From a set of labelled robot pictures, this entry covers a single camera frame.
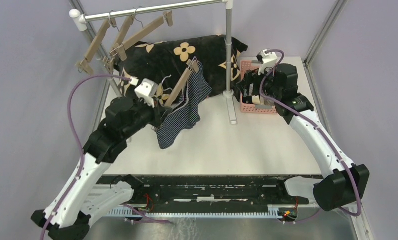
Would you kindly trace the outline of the navy striped underwear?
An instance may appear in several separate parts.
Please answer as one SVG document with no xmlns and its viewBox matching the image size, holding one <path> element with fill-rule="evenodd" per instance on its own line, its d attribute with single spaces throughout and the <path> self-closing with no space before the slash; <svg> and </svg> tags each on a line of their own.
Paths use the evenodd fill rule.
<svg viewBox="0 0 398 240">
<path fill-rule="evenodd" d="M 159 148 L 162 150 L 171 147 L 183 130 L 192 129 L 200 120 L 199 105 L 212 92 L 212 88 L 204 77 L 204 66 L 198 63 L 199 71 L 193 72 L 185 86 L 181 101 L 157 128 L 156 136 Z"/>
</svg>

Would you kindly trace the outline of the beige hanger with navy underwear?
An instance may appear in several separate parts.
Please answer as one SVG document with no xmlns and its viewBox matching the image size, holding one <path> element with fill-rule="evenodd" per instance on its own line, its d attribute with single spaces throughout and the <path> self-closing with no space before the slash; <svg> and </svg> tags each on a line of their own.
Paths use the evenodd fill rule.
<svg viewBox="0 0 398 240">
<path fill-rule="evenodd" d="M 164 106 L 166 108 L 170 108 L 173 104 L 173 102 L 177 99 L 178 95 L 182 91 L 182 89 L 185 87 L 186 83 L 188 82 L 192 72 L 197 73 L 199 71 L 199 66 L 198 66 L 198 59 L 197 57 L 194 57 L 193 59 L 189 59 L 187 61 L 187 68 L 184 70 L 183 74 L 179 78 L 177 84 L 173 88 L 170 96 L 164 103 Z"/>
</svg>

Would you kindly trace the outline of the beige hanger with striped underwear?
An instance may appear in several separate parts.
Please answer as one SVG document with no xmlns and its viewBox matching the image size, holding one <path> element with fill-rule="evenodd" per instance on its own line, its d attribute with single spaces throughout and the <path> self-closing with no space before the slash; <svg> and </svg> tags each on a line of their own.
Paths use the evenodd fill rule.
<svg viewBox="0 0 398 240">
<path fill-rule="evenodd" d="M 141 41 L 143 38 L 147 37 L 149 34 L 151 34 L 153 31 L 164 25 L 164 23 L 167 23 L 169 27 L 172 27 L 174 24 L 173 21 L 173 12 L 170 11 L 165 11 L 163 13 L 163 16 L 160 16 L 156 18 L 154 21 L 146 25 L 142 30 L 138 31 L 134 35 L 130 36 L 127 40 L 124 40 L 120 44 L 116 44 L 113 47 L 113 50 L 110 52 L 110 55 L 112 57 L 118 56 L 120 60 L 125 61 L 127 59 L 127 54 L 126 51 L 133 47 L 136 43 Z"/>
</svg>

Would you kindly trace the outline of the beige clip hanger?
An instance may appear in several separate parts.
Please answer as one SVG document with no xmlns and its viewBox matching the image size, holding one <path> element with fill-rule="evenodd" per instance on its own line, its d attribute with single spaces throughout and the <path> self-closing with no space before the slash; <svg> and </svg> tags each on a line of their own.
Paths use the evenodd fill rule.
<svg viewBox="0 0 398 240">
<path fill-rule="evenodd" d="M 112 74 L 114 71 L 114 59 L 115 59 L 116 55 L 118 54 L 116 52 L 116 49 L 123 43 L 130 27 L 134 23 L 134 19 L 135 18 L 133 16 L 127 16 L 125 18 L 123 24 L 121 25 L 121 27 L 118 27 L 115 24 L 115 27 L 118 29 L 118 34 L 116 35 L 116 38 L 115 38 L 113 44 L 111 45 L 111 48 L 109 50 L 109 56 L 103 60 L 104 66 L 110 74 Z"/>
</svg>

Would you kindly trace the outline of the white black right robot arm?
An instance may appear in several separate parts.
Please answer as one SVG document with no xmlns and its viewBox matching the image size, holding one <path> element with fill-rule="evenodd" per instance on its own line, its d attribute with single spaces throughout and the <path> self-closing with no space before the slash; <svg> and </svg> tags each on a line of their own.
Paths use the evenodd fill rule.
<svg viewBox="0 0 398 240">
<path fill-rule="evenodd" d="M 303 140 L 321 171 L 322 180 L 293 177 L 276 189 L 276 198 L 288 204 L 296 197 L 315 201 L 326 211 L 342 210 L 358 217 L 362 214 L 362 198 L 368 180 L 369 169 L 357 165 L 335 143 L 322 125 L 311 101 L 299 93 L 298 70 L 294 65 L 282 63 L 259 69 L 247 70 L 238 83 L 241 100 L 259 96 L 274 103 L 275 110 L 286 124 Z"/>
</svg>

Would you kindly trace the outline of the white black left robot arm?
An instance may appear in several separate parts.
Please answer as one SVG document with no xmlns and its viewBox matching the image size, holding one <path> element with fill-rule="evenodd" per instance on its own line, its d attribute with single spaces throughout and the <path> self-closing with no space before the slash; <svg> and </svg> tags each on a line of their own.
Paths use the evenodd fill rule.
<svg viewBox="0 0 398 240">
<path fill-rule="evenodd" d="M 52 240 L 83 240 L 92 226 L 111 210 L 128 201 L 136 204 L 145 195 L 141 181 L 129 177 L 88 201 L 87 197 L 103 174 L 128 147 L 127 140 L 143 128 L 158 127 L 167 110 L 156 98 L 115 98 L 105 118 L 81 150 L 80 160 L 56 199 L 31 220 Z"/>
</svg>

